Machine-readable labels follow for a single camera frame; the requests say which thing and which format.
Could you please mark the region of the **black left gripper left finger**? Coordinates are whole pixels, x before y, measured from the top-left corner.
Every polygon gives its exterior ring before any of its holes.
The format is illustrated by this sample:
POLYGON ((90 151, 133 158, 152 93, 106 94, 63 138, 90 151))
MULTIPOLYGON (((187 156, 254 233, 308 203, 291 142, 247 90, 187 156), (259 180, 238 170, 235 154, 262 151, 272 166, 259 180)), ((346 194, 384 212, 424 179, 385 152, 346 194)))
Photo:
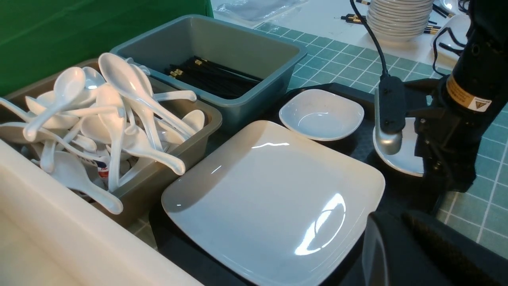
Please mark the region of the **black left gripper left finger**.
POLYGON ((451 286, 395 216, 372 212, 367 218, 362 250, 367 286, 451 286))

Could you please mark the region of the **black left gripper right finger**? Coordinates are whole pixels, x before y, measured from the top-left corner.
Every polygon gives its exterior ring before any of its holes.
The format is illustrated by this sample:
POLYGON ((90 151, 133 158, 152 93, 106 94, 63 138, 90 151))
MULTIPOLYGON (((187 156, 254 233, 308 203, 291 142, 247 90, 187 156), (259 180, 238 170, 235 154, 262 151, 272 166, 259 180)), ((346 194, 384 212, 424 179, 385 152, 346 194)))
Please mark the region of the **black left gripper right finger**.
POLYGON ((454 285, 507 285, 507 259, 425 213, 405 212, 402 221, 433 264, 454 285))

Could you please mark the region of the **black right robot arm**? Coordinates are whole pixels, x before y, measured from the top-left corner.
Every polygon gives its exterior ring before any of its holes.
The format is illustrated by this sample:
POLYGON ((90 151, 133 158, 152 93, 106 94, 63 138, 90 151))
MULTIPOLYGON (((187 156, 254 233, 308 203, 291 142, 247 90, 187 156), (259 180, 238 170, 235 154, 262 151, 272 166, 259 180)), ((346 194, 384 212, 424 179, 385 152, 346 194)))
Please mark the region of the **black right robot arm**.
POLYGON ((468 41, 450 75, 405 84, 431 191, 472 186, 481 138, 507 103, 507 2, 472 0, 469 11, 468 41))

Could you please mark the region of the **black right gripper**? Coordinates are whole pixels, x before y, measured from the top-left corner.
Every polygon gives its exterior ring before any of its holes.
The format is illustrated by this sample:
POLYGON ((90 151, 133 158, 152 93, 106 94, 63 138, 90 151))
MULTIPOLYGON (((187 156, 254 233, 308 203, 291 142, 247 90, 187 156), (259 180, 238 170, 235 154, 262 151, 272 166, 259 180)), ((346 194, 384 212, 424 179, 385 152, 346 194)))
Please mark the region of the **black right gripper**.
POLYGON ((432 190, 465 193, 477 177, 475 163, 481 136, 493 121, 448 95, 445 79, 405 83, 407 116, 414 117, 415 154, 423 158, 424 179, 432 190))

